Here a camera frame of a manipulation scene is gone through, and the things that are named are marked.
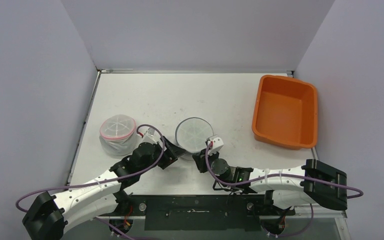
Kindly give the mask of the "blue-trimmed mesh laundry bag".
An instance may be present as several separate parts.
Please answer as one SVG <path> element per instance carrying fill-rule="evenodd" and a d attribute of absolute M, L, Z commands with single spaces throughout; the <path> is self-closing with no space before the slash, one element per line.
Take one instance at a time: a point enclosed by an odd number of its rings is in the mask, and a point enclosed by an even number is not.
<path fill-rule="evenodd" d="M 193 160 L 193 154 L 200 153 L 206 148 L 207 138 L 214 135 L 211 124 L 200 117 L 189 117 L 182 120 L 175 129 L 174 138 L 176 145 L 186 154 L 181 158 L 186 161 Z"/>

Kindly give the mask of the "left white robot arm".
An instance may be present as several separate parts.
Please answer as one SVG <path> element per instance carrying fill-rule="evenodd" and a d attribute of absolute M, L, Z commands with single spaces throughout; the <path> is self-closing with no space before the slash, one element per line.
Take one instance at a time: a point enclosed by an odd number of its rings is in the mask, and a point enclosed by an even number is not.
<path fill-rule="evenodd" d="M 143 141 L 130 154 L 79 188 L 51 195 L 39 194 L 27 210 L 22 223 L 33 240 L 59 240 L 73 227 L 100 215 L 124 215 L 132 205 L 125 189 L 140 180 L 148 167 L 167 168 L 186 150 L 165 137 L 159 142 Z"/>

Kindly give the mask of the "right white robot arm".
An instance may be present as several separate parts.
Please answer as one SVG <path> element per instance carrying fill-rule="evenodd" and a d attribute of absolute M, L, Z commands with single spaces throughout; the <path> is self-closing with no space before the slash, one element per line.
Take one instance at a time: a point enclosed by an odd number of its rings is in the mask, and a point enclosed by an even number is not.
<path fill-rule="evenodd" d="M 192 156 L 200 173 L 212 171 L 222 190 L 240 194 L 264 194 L 262 207 L 270 215 L 289 207 L 318 204 L 326 209 L 345 211 L 348 197 L 347 174 L 316 159 L 285 169 L 258 169 L 230 166 L 205 151 Z"/>

